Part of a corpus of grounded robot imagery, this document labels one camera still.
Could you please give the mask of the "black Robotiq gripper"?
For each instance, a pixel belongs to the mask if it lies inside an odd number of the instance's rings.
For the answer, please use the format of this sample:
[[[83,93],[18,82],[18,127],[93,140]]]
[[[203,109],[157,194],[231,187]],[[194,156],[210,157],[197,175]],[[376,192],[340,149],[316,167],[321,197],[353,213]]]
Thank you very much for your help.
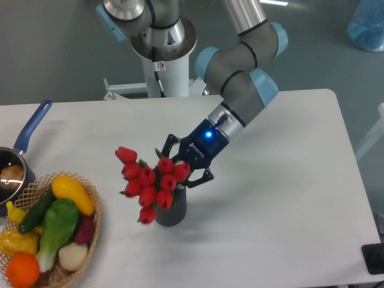
[[[176,144],[179,144],[178,160],[188,163],[191,170],[204,169],[200,178],[181,182],[183,187],[194,188],[214,179],[208,167],[229,141],[212,123],[204,119],[185,138],[169,134],[161,150],[162,156],[170,157],[172,147]]]

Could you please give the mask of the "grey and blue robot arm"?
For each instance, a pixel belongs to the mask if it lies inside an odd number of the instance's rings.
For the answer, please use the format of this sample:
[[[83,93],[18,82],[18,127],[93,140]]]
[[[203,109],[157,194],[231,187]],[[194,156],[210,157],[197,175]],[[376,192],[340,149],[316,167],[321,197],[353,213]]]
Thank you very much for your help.
[[[238,35],[228,52],[208,47],[198,55],[194,69],[205,85],[222,96],[222,102],[187,137],[169,135],[162,150],[179,151],[175,163],[203,170],[179,188],[192,188],[213,178],[211,161],[278,94],[275,82],[261,67],[287,47],[282,26],[269,22],[259,1],[224,1]],[[179,12],[178,1],[102,1],[96,8],[100,22],[116,41],[130,40],[141,57],[148,96],[183,97],[192,89],[189,55],[197,42],[193,24]]]

